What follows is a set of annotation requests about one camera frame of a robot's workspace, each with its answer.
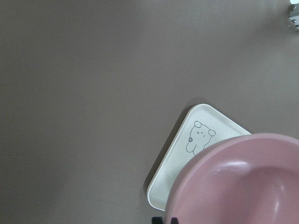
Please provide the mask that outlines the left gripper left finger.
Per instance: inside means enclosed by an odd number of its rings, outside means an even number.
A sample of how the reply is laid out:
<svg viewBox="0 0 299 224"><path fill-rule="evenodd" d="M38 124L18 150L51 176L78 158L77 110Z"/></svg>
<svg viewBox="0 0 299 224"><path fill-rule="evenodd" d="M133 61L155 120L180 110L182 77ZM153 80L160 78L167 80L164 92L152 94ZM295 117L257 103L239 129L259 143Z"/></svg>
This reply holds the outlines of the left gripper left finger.
<svg viewBox="0 0 299 224"><path fill-rule="evenodd" d="M153 217L151 219L152 224L163 224L163 218L162 217Z"/></svg>

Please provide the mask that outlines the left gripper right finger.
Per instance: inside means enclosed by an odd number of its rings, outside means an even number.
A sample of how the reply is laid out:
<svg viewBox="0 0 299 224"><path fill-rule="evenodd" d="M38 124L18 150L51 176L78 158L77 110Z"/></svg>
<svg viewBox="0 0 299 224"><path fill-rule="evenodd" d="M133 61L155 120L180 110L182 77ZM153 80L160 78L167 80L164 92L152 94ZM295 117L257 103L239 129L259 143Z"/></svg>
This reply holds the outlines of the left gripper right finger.
<svg viewBox="0 0 299 224"><path fill-rule="evenodd" d="M178 224L178 219L176 217L172 217L171 224Z"/></svg>

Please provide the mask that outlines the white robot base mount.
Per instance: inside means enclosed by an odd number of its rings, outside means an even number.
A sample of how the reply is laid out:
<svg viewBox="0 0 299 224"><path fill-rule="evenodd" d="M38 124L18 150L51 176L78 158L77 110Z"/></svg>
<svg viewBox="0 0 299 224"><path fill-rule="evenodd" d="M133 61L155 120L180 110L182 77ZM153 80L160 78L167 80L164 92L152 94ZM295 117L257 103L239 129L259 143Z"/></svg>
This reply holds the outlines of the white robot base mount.
<svg viewBox="0 0 299 224"><path fill-rule="evenodd" d="M288 19L299 30L299 0L290 0Z"/></svg>

